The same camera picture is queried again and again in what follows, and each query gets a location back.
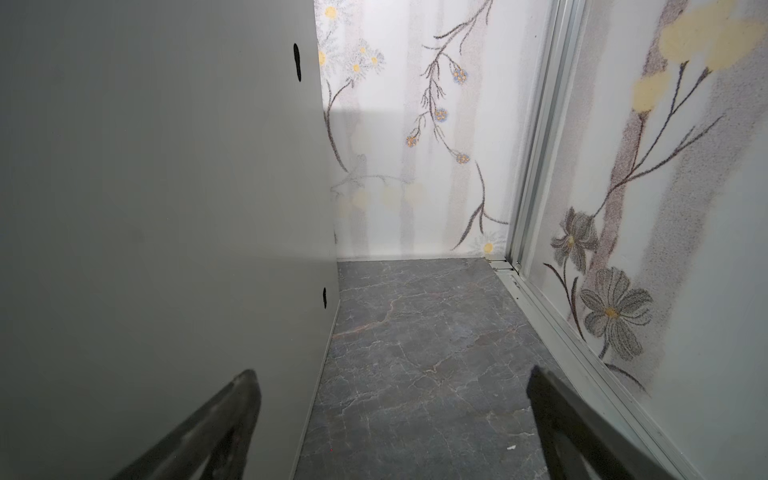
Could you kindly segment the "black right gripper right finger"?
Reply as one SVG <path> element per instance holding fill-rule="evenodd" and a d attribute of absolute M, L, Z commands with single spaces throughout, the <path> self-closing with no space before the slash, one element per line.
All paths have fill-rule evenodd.
<path fill-rule="evenodd" d="M 670 479 L 569 386 L 536 365 L 526 387 L 552 479 Z"/>

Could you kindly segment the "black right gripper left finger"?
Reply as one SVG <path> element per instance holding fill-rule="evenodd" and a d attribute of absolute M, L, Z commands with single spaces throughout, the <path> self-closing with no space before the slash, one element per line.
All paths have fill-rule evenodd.
<path fill-rule="evenodd" d="M 247 369 L 115 477 L 242 479 L 260 409 L 258 377 Z"/>

